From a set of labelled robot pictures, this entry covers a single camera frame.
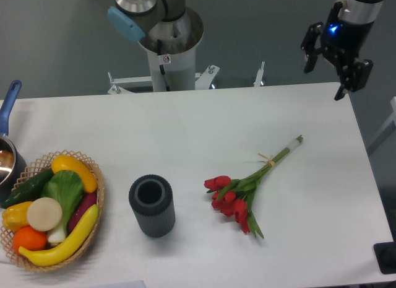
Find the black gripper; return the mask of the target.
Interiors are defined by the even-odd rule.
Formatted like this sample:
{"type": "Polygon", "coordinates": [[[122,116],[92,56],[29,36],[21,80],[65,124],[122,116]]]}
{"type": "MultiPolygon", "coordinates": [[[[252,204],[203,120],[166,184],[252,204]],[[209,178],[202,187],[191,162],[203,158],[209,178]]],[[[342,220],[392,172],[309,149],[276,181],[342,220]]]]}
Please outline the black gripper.
{"type": "Polygon", "coordinates": [[[317,22],[308,27],[300,48],[304,51],[304,73],[311,72],[318,55],[335,65],[340,87],[334,100],[366,86],[373,68],[370,59],[358,59],[359,51],[375,21],[375,4],[359,1],[337,1],[325,24],[317,22]],[[316,41],[321,36],[321,47],[316,41]]]}

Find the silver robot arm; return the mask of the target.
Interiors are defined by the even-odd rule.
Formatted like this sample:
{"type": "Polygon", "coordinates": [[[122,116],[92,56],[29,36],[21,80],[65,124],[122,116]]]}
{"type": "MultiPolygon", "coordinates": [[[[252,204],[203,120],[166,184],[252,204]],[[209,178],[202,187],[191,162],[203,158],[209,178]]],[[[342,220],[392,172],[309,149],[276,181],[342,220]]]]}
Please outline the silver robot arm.
{"type": "Polygon", "coordinates": [[[366,86],[374,66],[359,51],[385,0],[335,0],[325,23],[309,26],[301,43],[306,55],[305,73],[311,72],[322,55],[340,79],[335,100],[366,86]]]}

